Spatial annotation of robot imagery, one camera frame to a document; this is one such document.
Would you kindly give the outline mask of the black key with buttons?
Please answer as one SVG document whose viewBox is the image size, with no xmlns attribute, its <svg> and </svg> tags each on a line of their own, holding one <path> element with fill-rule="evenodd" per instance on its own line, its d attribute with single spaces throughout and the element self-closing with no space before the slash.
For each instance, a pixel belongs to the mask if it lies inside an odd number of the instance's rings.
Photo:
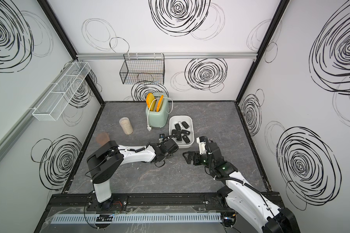
<svg viewBox="0 0 350 233">
<path fill-rule="evenodd" d="M 185 121 L 182 121 L 181 122 L 181 125 L 183 126 L 183 128 L 185 128 L 185 129 L 188 129 L 190 126 L 189 126 L 189 124 L 187 123 L 187 122 L 185 122 Z"/>
</svg>

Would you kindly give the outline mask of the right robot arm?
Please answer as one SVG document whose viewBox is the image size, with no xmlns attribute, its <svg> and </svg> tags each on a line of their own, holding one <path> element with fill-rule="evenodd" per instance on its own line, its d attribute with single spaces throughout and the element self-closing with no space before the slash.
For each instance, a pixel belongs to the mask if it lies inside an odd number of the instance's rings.
<svg viewBox="0 0 350 233">
<path fill-rule="evenodd" d="M 204 166 L 208 174 L 225 186 L 222 203 L 240 214 L 259 233 L 299 233 L 295 215 L 280 208 L 254 188 L 231 162 L 222 156 L 217 143 L 206 136 L 196 139 L 199 152 L 183 154 L 188 164 Z"/>
</svg>

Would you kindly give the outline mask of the white storage box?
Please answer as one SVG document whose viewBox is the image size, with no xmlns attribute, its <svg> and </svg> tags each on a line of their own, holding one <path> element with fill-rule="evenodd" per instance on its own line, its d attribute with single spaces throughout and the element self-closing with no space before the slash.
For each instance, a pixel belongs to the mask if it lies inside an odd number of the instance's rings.
<svg viewBox="0 0 350 233">
<path fill-rule="evenodd" d="M 194 136 L 194 130 L 193 130 L 193 120 L 190 116 L 186 116 L 186 115 L 177 115 L 177 116 L 172 116 L 170 117 L 169 119 L 169 133 L 171 134 L 172 133 L 172 130 L 173 129 L 176 129 L 175 128 L 175 124 L 178 123 L 179 121 L 185 121 L 189 124 L 189 128 L 188 129 L 185 129 L 183 128 L 182 125 L 181 126 L 181 130 L 188 130 L 191 132 L 191 134 L 188 136 L 188 138 L 190 139 L 190 141 L 194 141 L 195 139 L 195 136 Z"/>
</svg>

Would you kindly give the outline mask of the black VW key bottom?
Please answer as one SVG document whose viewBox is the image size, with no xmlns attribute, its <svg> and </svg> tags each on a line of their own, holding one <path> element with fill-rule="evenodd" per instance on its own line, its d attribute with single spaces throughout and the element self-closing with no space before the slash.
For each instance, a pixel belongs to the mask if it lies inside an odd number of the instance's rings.
<svg viewBox="0 0 350 233">
<path fill-rule="evenodd" d="M 191 134 L 191 132 L 188 130 L 181 130 L 181 134 L 189 136 Z"/>
</svg>

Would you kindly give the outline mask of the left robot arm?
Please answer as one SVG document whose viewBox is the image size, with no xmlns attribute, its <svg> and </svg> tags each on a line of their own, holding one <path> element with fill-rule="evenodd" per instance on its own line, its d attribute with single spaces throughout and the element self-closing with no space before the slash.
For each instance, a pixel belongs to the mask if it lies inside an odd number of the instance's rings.
<svg viewBox="0 0 350 233">
<path fill-rule="evenodd" d="M 173 136 L 166 136 L 159 143 L 145 146 L 123 146 L 114 140 L 107 142 L 87 158 L 88 172 L 98 203 L 111 199 L 110 178 L 119 166 L 128 163 L 157 163 L 179 149 Z"/>
</svg>

